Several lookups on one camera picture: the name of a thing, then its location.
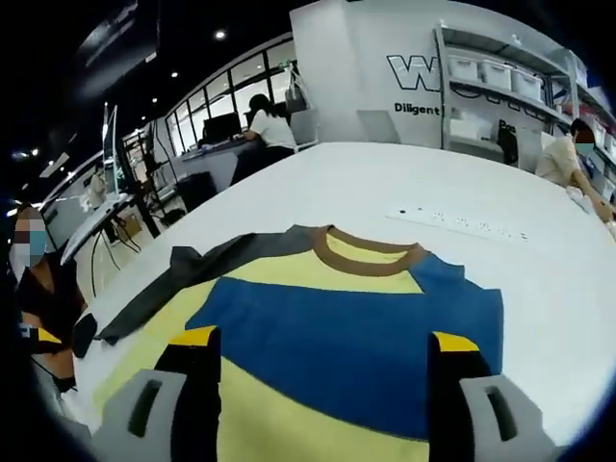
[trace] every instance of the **white table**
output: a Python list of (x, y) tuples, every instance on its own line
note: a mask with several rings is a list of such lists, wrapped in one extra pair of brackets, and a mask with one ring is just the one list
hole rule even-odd
[(82, 224), (77, 228), (73, 235), (66, 243), (64, 253), (62, 254), (61, 265), (73, 258), (79, 249), (91, 238), (105, 221), (111, 219), (113, 215), (118, 214), (124, 206), (128, 205), (134, 196), (132, 194), (121, 193), (117, 198), (107, 199), (98, 209), (94, 211)]
[[(506, 244), (387, 218), (392, 204), (418, 204), (485, 218), (527, 233)], [(463, 154), (416, 146), (326, 143), (222, 192), (143, 250), (90, 306), (99, 330), (168, 267), (174, 245), (204, 253), (247, 232), (334, 223), (367, 239), (417, 241), (467, 278), (500, 288), (503, 373), (543, 410), (558, 445), (577, 435), (614, 372), (616, 245), (598, 219), (564, 190), (529, 173)], [(94, 342), (76, 360), (85, 400), (129, 350)]]

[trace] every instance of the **face mask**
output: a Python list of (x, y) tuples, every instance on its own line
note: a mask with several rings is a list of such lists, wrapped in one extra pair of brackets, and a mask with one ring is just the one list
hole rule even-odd
[(592, 142), (577, 142), (576, 151), (581, 156), (588, 156), (595, 150), (595, 144)]
[(31, 268), (42, 259), (47, 250), (47, 234), (44, 231), (30, 231), (27, 244), (15, 244), (15, 254), (26, 267)]

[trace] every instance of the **floor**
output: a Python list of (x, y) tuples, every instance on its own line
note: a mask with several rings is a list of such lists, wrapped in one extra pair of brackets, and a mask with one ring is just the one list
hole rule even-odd
[[(179, 196), (174, 197), (165, 205), (166, 211), (178, 208), (186, 212), (186, 207)], [(161, 233), (167, 231), (168, 228), (162, 225), (159, 219), (154, 217), (154, 221), (156, 221)], [(142, 223), (141, 231), (133, 236), (132, 240), (139, 247), (145, 248), (152, 242), (152, 236)], [(75, 262), (77, 263), (77, 282), (79, 283), (79, 287), (87, 303), (90, 303), (95, 297), (94, 294), (100, 293), (105, 286), (119, 274), (119, 271), (126, 267), (126, 265), (135, 258), (135, 255), (137, 255), (134, 250), (128, 247), (128, 245), (135, 247), (130, 241), (127, 243), (128, 245), (122, 244), (121, 242), (109, 245), (105, 233), (103, 233), (101, 239), (99, 239), (96, 244), (92, 259), (92, 250), (95, 241), (96, 237), (90, 238), (79, 250), (77, 255), (75, 255)], [(92, 267), (94, 269), (93, 278), (91, 277)]]

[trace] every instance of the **person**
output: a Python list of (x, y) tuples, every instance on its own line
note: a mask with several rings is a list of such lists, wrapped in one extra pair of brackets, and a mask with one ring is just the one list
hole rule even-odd
[(567, 188), (579, 188), (593, 204), (603, 222), (614, 220), (616, 211), (591, 186), (581, 170), (578, 154), (588, 156), (595, 148), (595, 135), (583, 120), (577, 118), (571, 125), (570, 133), (549, 144), (539, 158), (535, 175), (554, 184)]
[(240, 156), (232, 185), (293, 155), (297, 147), (287, 119), (264, 94), (254, 95), (250, 99), (249, 106), (254, 118), (250, 128), (244, 132), (244, 137), (248, 141), (261, 140), (265, 149), (259, 149), (259, 152), (246, 152)]
[[(100, 164), (96, 164), (94, 167), (94, 174), (90, 181), (90, 189), (88, 190), (88, 197), (90, 200), (90, 205), (94, 210), (98, 209), (101, 205), (105, 203), (107, 199), (107, 186), (105, 184), (105, 171)], [(103, 226), (105, 234), (107, 235), (107, 239), (109, 240), (109, 244), (117, 243), (117, 235), (116, 230), (112, 223), (107, 220)]]
[(62, 343), (62, 351), (45, 353), (42, 359), (63, 393), (75, 383), (73, 326), (88, 306), (77, 284), (77, 264), (74, 260), (60, 264), (62, 248), (48, 250), (44, 221), (30, 204), (17, 209), (13, 242), (15, 259), (25, 267), (15, 290), (17, 308), (23, 322), (42, 327)]

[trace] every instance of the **brown collar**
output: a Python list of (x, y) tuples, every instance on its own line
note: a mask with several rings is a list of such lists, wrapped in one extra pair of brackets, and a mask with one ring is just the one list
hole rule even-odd
[[(339, 255), (329, 248), (327, 235), (343, 243), (366, 250), (381, 253), (400, 253), (406, 251), (406, 253), (399, 260), (392, 263), (357, 262)], [(322, 262), (334, 270), (360, 276), (392, 276), (408, 270), (412, 265), (419, 263), (428, 255), (428, 251), (419, 244), (385, 244), (367, 241), (351, 236), (332, 225), (317, 228), (314, 236), (313, 249)]]

